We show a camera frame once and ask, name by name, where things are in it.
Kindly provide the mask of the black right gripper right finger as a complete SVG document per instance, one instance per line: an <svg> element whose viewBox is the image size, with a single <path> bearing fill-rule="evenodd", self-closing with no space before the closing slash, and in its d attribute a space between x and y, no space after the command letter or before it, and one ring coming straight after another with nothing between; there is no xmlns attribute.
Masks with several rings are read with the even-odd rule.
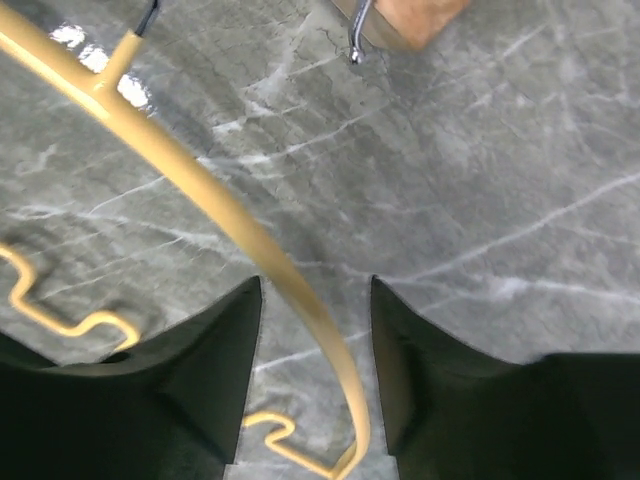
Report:
<svg viewBox="0 0 640 480"><path fill-rule="evenodd" d="M388 452L403 479L635 479L639 357L492 357L378 277L372 343Z"/></svg>

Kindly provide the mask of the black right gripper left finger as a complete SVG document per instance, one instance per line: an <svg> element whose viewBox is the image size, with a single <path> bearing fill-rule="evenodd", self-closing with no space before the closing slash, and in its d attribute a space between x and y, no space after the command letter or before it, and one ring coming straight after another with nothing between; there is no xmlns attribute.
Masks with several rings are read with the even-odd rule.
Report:
<svg viewBox="0 0 640 480"><path fill-rule="evenodd" d="M236 457L259 337L251 277L150 340L60 366L1 339L5 479L220 479Z"/></svg>

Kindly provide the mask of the yellow wavy clip hanger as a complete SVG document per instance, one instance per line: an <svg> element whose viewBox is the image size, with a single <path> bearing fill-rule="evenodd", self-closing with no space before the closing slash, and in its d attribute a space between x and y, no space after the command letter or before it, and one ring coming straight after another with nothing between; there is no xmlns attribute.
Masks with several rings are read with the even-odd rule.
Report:
<svg viewBox="0 0 640 480"><path fill-rule="evenodd" d="M182 144L117 90L159 11L159 2L148 3L139 24L125 33L98 73L86 68L7 5L1 7L1 49L80 106L170 180L263 270L301 316L337 376L352 418L354 442L334 466L325 467L285 445L285 439L296 428L290 417L259 411L246 416L242 424L245 427L263 422L278 424L278 429L264 439L271 451L325 479L344 479L365 457L371 425L362 380L327 307L244 205Z"/></svg>

